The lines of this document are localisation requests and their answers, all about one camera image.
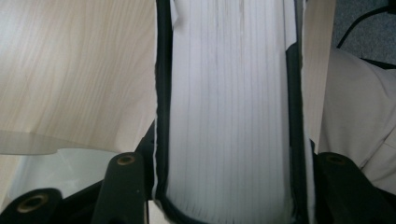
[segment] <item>wooden surface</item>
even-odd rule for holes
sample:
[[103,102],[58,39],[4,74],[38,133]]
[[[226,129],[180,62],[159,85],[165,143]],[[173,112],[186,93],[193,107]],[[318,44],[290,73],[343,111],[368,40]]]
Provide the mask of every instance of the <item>wooden surface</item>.
[[309,137],[316,146],[320,137],[335,2],[335,0],[309,0],[304,13],[304,120]]
[[0,153],[132,151],[154,120],[155,1],[0,1]]

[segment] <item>black plastic part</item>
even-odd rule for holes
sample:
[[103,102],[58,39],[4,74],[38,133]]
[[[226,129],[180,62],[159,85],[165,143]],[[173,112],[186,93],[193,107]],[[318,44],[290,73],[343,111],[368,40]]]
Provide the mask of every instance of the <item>black plastic part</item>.
[[394,7],[394,9],[389,10],[388,13],[396,15],[396,0],[388,0],[388,6]]
[[92,221],[93,210],[99,196],[102,181],[99,181],[64,199],[59,207],[56,224],[87,224]]
[[299,49],[293,44],[286,52],[289,87],[290,173],[296,223],[308,223],[305,170],[303,97]]
[[111,159],[99,193],[92,224],[148,223],[143,157],[129,152]]
[[164,197],[168,177],[169,116],[172,90],[172,48],[173,31],[170,1],[157,0],[157,62],[155,64],[155,87],[158,95],[157,106],[157,176],[156,198]]
[[50,224],[62,202],[57,189],[36,189],[14,200],[1,214],[0,224]]
[[374,60],[370,60],[370,59],[362,59],[364,61],[366,61],[367,63],[373,64],[375,66],[378,66],[382,69],[396,69],[396,65],[391,64],[391,63],[381,63],[378,61],[374,61]]
[[153,122],[135,150],[135,152],[143,156],[145,163],[146,198],[148,200],[152,199],[151,191],[154,186],[154,163],[152,158],[154,154],[154,134],[155,123]]
[[333,223],[396,223],[395,211],[352,160],[330,152],[316,160],[319,224],[331,223],[329,215]]

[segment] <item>white paper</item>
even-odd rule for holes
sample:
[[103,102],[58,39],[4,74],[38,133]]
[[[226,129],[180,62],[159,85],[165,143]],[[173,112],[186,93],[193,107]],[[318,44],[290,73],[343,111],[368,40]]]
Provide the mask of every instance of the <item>white paper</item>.
[[207,223],[290,223],[282,1],[175,3],[167,197]]

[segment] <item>beige fabric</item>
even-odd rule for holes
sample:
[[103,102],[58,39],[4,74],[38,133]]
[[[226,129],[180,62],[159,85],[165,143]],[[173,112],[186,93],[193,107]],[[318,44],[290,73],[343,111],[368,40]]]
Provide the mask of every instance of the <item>beige fabric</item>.
[[331,52],[319,151],[352,159],[369,179],[396,193],[396,73]]
[[309,0],[304,13],[304,123],[307,125],[310,139],[316,146],[319,144],[334,12],[335,0]]
[[154,120],[155,1],[0,1],[0,153],[132,151]]

